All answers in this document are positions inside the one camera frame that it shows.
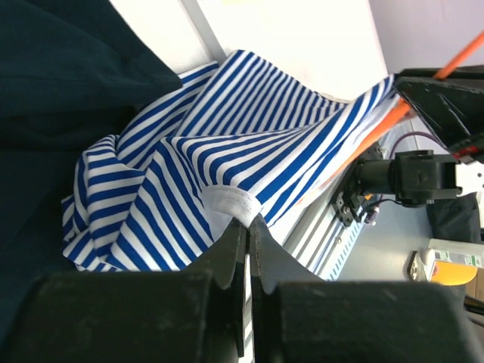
orange stick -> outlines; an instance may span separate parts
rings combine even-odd
[[[473,52],[475,52],[482,44],[484,44],[484,31],[482,31],[471,43],[459,52],[448,64],[437,72],[433,78],[444,79],[449,74],[465,61]],[[386,132],[388,132],[394,125],[396,125],[402,117],[410,110],[410,106],[404,101],[400,100],[395,108],[393,108],[383,121],[374,128],[374,130],[361,142],[356,151],[340,166],[340,168],[331,176],[330,181],[335,175],[340,174],[350,163],[359,157],[372,144],[377,142]]]

blue and white striped fabric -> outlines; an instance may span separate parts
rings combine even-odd
[[[395,104],[388,77],[344,104],[248,51],[181,75],[121,135],[86,150],[63,201],[80,270],[178,270],[231,217],[274,224],[328,180]]]

dark cloth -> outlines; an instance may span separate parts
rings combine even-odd
[[[476,193],[449,200],[436,200],[427,206],[432,235],[440,240],[481,244],[479,206]],[[465,285],[449,287],[455,302],[462,306]]]
[[[61,255],[60,201],[76,160],[179,78],[108,0],[0,0],[0,339]]]

gray wall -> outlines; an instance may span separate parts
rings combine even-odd
[[[391,73],[441,67],[484,29],[484,0],[369,1]],[[484,47],[466,64],[484,64]]]

gray floor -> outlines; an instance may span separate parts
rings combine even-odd
[[[430,226],[425,208],[382,203],[377,225],[365,226],[339,281],[406,280],[411,252],[427,247]]]

